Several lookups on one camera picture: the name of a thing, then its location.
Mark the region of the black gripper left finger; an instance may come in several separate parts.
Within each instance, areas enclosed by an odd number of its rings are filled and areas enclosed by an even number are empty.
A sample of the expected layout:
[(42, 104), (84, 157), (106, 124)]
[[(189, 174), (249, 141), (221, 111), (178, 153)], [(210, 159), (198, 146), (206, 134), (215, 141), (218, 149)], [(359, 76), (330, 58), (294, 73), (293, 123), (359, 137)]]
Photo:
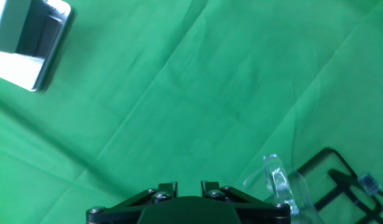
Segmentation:
[(86, 211), (86, 222), (137, 223), (141, 213), (149, 206), (178, 197), (178, 182), (159, 184), (157, 188), (144, 190), (111, 207), (95, 206)]

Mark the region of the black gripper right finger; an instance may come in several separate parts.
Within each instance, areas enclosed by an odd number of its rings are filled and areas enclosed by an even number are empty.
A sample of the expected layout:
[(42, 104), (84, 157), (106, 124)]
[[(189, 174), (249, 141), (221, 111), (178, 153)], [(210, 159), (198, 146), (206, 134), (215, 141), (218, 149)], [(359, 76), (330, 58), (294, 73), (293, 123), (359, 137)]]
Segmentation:
[(201, 181), (201, 196), (229, 205), (242, 223), (291, 224), (289, 205), (263, 202), (219, 182)]

